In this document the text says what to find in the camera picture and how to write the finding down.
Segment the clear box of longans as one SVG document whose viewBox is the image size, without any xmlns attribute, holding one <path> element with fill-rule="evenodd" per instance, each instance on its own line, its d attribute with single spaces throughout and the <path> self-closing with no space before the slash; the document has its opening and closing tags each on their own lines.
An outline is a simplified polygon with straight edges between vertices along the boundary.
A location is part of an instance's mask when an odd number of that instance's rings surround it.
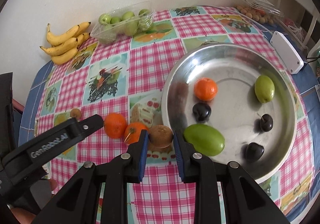
<svg viewBox="0 0 320 224">
<path fill-rule="evenodd" d="M 268 0 L 234 0 L 234 7 L 242 15 L 260 24 L 274 25 L 277 19 L 284 17 L 283 12 Z"/>
</svg>

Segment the orange tangerine with stem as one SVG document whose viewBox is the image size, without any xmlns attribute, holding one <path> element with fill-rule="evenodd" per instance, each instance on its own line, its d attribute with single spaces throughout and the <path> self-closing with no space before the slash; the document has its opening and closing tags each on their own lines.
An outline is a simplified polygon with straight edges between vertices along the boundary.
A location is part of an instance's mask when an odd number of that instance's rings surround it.
<svg viewBox="0 0 320 224">
<path fill-rule="evenodd" d="M 146 125 L 141 122 L 130 123 L 124 132 L 124 142 L 127 145 L 136 143 L 139 141 L 140 133 L 142 130 L 149 130 Z"/>
</svg>

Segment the large green mango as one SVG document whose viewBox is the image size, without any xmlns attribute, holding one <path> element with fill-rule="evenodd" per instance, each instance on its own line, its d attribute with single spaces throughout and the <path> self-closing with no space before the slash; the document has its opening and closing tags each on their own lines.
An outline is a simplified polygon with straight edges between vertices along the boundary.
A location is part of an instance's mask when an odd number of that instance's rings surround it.
<svg viewBox="0 0 320 224">
<path fill-rule="evenodd" d="M 225 138 L 215 128 L 204 124 L 193 124 L 188 126 L 183 136 L 191 143 L 195 150 L 206 156 L 216 156 L 225 148 Z"/>
</svg>

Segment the plastic tray of green fruits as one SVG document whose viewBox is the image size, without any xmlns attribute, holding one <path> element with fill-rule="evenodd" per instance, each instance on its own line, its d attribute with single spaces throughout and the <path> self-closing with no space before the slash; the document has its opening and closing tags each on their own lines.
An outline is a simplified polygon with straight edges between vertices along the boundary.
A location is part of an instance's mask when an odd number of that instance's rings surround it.
<svg viewBox="0 0 320 224">
<path fill-rule="evenodd" d="M 90 36 L 108 45 L 119 37 L 133 37 L 153 26 L 154 10 L 149 1 L 102 13 Z"/>
</svg>

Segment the checkered fruit-print tablecloth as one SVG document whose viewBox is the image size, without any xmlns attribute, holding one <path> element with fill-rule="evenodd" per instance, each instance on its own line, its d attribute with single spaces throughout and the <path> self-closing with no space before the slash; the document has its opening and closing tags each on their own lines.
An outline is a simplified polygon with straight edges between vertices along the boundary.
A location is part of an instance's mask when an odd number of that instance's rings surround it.
<svg viewBox="0 0 320 224">
<path fill-rule="evenodd" d="M 63 65 L 43 67 L 38 75 L 46 84 L 37 92 L 40 102 L 35 116 L 34 136 L 40 135 L 78 108 L 82 118 L 99 114 L 120 113 L 126 121 L 142 121 L 150 127 L 161 120 L 161 94 L 174 64 L 188 51 L 205 43 L 231 42 L 249 47 L 265 56 L 284 76 L 294 95 L 297 112 L 297 135 L 288 160 L 261 186 L 276 205 L 293 220 L 319 193 L 313 189 L 315 160 L 312 134 L 306 108 L 284 62 L 269 44 L 270 33 L 251 23 L 235 8 L 190 7 L 164 10 L 154 15 L 149 32 L 134 38 L 120 38 L 105 46 L 94 38 L 80 47 L 78 54 Z M 120 70 L 117 92 L 88 101 L 91 83 L 102 85 L 99 71 Z M 54 193 L 73 176 L 85 161 L 96 165 L 125 152 L 122 139 L 109 138 L 103 129 L 62 152 L 44 165 L 48 178 L 57 181 Z M 173 152 L 148 154 L 143 183 L 129 184 L 129 223 L 193 223 L 195 185 L 183 184 L 178 177 Z"/>
</svg>

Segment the small green mango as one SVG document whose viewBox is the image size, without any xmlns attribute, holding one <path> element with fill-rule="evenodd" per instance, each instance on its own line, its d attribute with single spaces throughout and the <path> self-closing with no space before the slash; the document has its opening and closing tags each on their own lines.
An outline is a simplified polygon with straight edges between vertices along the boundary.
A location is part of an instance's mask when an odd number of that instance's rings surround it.
<svg viewBox="0 0 320 224">
<path fill-rule="evenodd" d="M 256 79 L 254 92 L 260 103 L 272 101 L 275 94 L 275 86 L 273 81 L 266 75 L 260 75 Z"/>
</svg>

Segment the yellow banana bunch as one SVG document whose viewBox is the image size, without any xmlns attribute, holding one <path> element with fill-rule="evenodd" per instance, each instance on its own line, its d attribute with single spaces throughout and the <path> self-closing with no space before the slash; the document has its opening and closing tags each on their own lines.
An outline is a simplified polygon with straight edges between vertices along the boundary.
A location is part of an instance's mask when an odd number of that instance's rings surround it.
<svg viewBox="0 0 320 224">
<path fill-rule="evenodd" d="M 65 64 L 76 56 L 80 46 L 89 39 L 90 33 L 86 30 L 90 25 L 91 22 L 82 22 L 61 35 L 55 35 L 48 23 L 46 40 L 50 47 L 40 46 L 40 49 L 50 56 L 54 64 Z"/>
</svg>

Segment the white plastic box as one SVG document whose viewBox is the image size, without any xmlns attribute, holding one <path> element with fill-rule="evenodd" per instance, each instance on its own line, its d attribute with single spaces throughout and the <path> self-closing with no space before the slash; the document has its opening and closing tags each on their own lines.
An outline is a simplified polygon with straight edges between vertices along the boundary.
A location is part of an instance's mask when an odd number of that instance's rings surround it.
<svg viewBox="0 0 320 224">
<path fill-rule="evenodd" d="M 270 39 L 272 47 L 284 62 L 290 74 L 297 74 L 304 66 L 304 61 L 295 47 L 281 32 L 275 31 Z"/>
</svg>

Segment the brown kiwi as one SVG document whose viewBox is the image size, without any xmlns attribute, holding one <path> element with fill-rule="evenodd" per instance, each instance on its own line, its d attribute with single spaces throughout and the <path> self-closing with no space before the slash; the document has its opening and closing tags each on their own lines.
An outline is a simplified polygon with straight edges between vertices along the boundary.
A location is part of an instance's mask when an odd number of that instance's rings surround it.
<svg viewBox="0 0 320 224">
<path fill-rule="evenodd" d="M 149 129 L 149 141 L 156 148 L 166 148 L 173 140 L 172 130 L 164 125 L 155 125 Z"/>
<path fill-rule="evenodd" d="M 82 116 L 82 113 L 81 113 L 81 110 L 78 109 L 78 108 L 73 108 L 70 113 L 69 113 L 70 117 L 71 118 L 75 118 L 77 120 L 80 120 L 81 116 Z"/>
</svg>

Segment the silver metal plate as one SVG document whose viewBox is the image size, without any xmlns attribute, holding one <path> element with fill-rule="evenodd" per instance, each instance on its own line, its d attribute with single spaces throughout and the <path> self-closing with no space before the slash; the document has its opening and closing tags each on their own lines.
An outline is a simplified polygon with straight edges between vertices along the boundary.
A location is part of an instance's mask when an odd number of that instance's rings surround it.
<svg viewBox="0 0 320 224">
<path fill-rule="evenodd" d="M 274 83 L 272 101 L 260 103 L 254 92 L 256 79 L 268 76 Z M 224 150 L 213 161 L 238 162 L 256 182 L 274 175 L 289 157 L 297 133 L 297 113 L 289 85 L 276 67 L 255 51 L 232 43 L 198 47 L 180 58 L 170 71 L 162 92 L 162 121 L 172 130 L 185 130 L 196 123 L 192 108 L 197 103 L 194 84 L 202 77 L 217 83 L 217 95 L 207 124 L 225 138 Z M 270 114 L 273 128 L 258 129 L 258 114 Z M 263 156 L 248 162 L 245 150 L 255 142 Z"/>
</svg>

